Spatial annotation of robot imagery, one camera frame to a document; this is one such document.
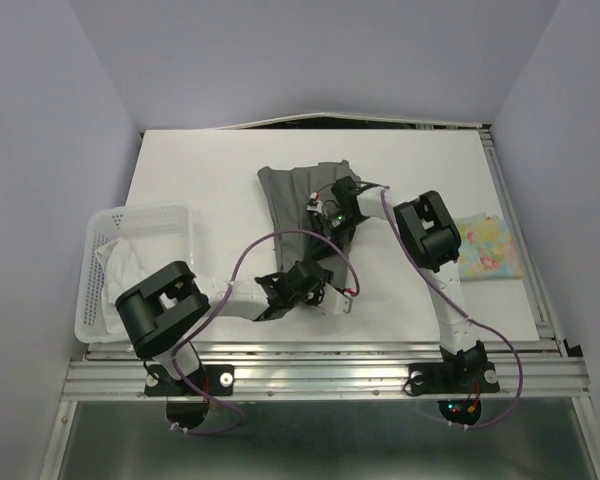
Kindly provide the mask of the grey skirt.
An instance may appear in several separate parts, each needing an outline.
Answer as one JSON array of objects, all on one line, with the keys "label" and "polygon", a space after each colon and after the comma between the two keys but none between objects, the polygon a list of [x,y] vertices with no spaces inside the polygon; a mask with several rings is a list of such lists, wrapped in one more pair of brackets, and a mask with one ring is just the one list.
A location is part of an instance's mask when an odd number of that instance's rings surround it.
[{"label": "grey skirt", "polygon": [[[290,170],[276,170],[269,166],[261,168],[257,172],[257,177],[269,208],[273,230],[310,230],[309,215],[306,212],[306,203],[310,194],[347,176],[351,176],[356,181],[360,180],[347,160],[319,162],[315,166],[296,167]],[[331,257],[320,260],[319,264],[333,272],[333,285],[336,288],[344,288],[349,272],[344,260],[325,243],[305,234],[288,233],[274,239],[278,269],[286,272],[297,261],[302,260],[310,240],[316,241],[332,253]]]}]

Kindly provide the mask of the floral pastel skirt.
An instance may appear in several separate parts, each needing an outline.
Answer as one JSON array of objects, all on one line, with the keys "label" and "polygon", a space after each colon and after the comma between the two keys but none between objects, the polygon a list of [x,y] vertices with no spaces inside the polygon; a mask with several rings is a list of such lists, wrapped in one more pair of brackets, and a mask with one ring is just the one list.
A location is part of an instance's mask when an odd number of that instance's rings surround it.
[{"label": "floral pastel skirt", "polygon": [[463,282],[521,279],[523,271],[506,221],[480,213],[455,220],[461,236]]}]

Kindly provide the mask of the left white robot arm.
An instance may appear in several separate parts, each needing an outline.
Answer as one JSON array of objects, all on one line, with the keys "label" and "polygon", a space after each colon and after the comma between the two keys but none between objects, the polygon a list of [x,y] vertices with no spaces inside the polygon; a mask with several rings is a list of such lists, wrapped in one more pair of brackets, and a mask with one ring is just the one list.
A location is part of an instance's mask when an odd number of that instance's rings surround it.
[{"label": "left white robot arm", "polygon": [[124,291],[116,310],[142,361],[155,361],[179,393],[195,392],[202,363],[190,336],[219,316],[277,320],[300,305],[318,306],[334,274],[319,263],[298,261],[287,272],[246,281],[195,275],[174,261]]}]

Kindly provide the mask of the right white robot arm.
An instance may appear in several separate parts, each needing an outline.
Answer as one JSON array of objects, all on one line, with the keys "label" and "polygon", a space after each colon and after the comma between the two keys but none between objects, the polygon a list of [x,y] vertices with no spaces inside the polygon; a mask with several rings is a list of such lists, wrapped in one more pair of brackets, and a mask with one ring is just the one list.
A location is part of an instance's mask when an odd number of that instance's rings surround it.
[{"label": "right white robot arm", "polygon": [[316,233],[338,247],[351,244],[356,228],[370,218],[386,221],[400,248],[427,285],[440,336],[442,360],[412,364],[405,393],[474,394],[487,390],[493,368],[477,328],[465,312],[458,261],[461,236],[440,194],[428,191],[396,202],[390,188],[347,176],[309,195],[306,211]]}]

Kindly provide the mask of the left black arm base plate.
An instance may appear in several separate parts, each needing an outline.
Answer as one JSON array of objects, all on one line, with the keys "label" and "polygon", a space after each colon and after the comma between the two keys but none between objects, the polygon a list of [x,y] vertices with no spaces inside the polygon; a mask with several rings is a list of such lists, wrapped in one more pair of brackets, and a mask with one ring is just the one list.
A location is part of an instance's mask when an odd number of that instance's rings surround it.
[{"label": "left black arm base plate", "polygon": [[[146,373],[144,394],[148,397],[200,396],[180,377],[173,378],[160,364],[149,364]],[[202,366],[190,374],[188,379],[207,394],[228,397],[233,394],[234,366],[230,364]]]}]

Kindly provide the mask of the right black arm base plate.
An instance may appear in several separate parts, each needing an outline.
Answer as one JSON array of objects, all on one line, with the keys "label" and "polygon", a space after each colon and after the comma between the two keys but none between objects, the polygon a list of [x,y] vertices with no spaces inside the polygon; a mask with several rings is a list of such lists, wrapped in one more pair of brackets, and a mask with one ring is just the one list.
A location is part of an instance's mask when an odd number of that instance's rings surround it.
[{"label": "right black arm base plate", "polygon": [[411,363],[409,375],[402,389],[408,396],[498,393],[498,379],[488,381],[486,370],[469,370],[443,362]]}]

